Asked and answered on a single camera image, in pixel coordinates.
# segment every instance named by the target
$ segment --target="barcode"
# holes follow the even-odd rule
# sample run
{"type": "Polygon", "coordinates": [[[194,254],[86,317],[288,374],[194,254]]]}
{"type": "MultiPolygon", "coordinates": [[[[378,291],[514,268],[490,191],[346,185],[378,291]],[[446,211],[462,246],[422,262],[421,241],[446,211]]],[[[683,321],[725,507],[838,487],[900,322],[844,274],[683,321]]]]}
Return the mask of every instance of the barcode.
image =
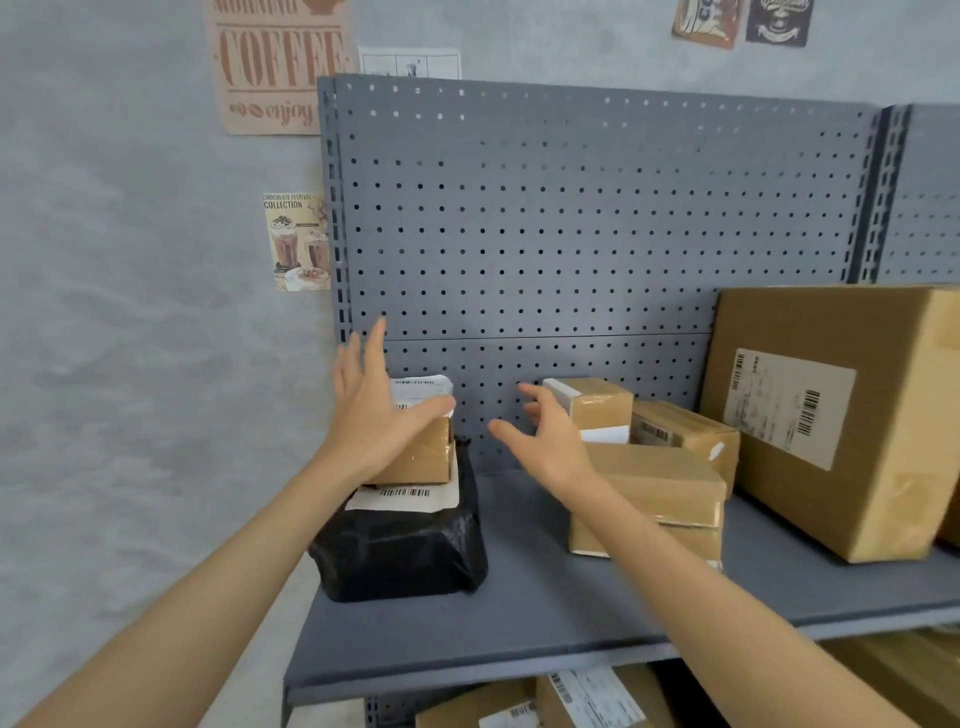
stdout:
{"type": "Polygon", "coordinates": [[[510,717],[520,717],[526,716],[528,713],[533,711],[533,706],[530,703],[524,703],[523,705],[518,705],[515,708],[510,709],[510,717]]]}
{"type": "Polygon", "coordinates": [[[566,686],[564,682],[560,679],[560,675],[554,673],[550,675],[550,680],[553,681],[553,687],[557,691],[557,695],[561,697],[564,703],[570,704],[573,702],[573,698],[570,697],[570,693],[566,691],[566,686]]]}
{"type": "Polygon", "coordinates": [[[381,496],[420,496],[427,497],[430,495],[429,488],[388,488],[385,491],[379,492],[381,496]]]}
{"type": "Polygon", "coordinates": [[[670,442],[670,433],[661,427],[657,427],[648,422],[641,422],[640,429],[644,432],[649,432],[651,435],[656,437],[658,440],[662,440],[664,443],[670,442]]]}
{"type": "Polygon", "coordinates": [[[730,388],[735,392],[740,388],[740,374],[743,372],[743,354],[739,353],[733,361],[733,381],[730,388]]]}
{"type": "Polygon", "coordinates": [[[812,389],[804,393],[804,408],[800,411],[800,421],[797,423],[797,431],[810,436],[813,430],[813,421],[817,417],[817,405],[820,404],[820,393],[812,389]]]}

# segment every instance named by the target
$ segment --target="shelf surface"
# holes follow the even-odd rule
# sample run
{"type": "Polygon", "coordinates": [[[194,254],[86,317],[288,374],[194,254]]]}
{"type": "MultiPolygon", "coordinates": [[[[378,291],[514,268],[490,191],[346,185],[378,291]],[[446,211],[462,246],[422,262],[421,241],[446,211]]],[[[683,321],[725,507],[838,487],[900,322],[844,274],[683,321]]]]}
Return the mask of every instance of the shelf surface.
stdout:
{"type": "MultiPolygon", "coordinates": [[[[477,478],[490,575],[474,595],[337,604],[319,591],[284,676],[287,705],[676,656],[606,559],[566,551],[568,515],[524,473],[477,478]]],[[[819,640],[960,620],[960,555],[843,563],[734,496],[727,576],[819,640]]]]}

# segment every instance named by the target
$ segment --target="brown and beige poster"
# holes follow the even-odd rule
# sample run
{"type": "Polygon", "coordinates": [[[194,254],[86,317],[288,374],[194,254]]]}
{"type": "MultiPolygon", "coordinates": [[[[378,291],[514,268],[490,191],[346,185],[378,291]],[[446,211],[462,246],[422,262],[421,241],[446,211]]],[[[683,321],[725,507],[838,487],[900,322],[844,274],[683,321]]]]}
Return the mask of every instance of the brown and beige poster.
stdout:
{"type": "Polygon", "coordinates": [[[317,134],[317,78],[356,70],[347,0],[204,0],[220,121],[317,134]]]}
{"type": "Polygon", "coordinates": [[[281,291],[328,291],[330,248],[323,195],[308,192],[263,196],[267,234],[281,291]]]}

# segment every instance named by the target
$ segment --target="black plastic bag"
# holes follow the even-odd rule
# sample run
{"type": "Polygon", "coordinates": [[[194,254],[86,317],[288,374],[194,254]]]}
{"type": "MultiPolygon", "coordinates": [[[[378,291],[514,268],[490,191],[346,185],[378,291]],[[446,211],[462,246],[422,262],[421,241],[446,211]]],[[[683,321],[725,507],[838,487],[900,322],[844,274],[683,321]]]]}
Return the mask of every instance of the black plastic bag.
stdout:
{"type": "Polygon", "coordinates": [[[341,506],[308,549],[327,596],[367,601],[442,595],[473,592],[483,583],[487,550],[468,443],[457,441],[460,497],[452,508],[418,513],[341,506]]]}

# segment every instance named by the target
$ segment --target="person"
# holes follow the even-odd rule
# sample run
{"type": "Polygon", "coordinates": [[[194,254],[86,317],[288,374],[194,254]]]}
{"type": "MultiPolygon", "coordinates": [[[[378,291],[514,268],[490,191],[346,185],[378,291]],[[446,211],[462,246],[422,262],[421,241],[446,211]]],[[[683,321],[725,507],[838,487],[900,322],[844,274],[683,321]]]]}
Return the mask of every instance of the person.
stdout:
{"type": "MultiPolygon", "coordinates": [[[[455,404],[393,407],[386,322],[362,355],[356,333],[331,372],[323,444],[249,523],[42,700],[20,728],[187,728],[204,717],[307,545],[350,493],[455,404]]],[[[576,425],[545,389],[521,384],[536,434],[491,434],[579,516],[626,572],[735,728],[914,723],[815,643],[639,513],[590,465],[576,425]]]]}

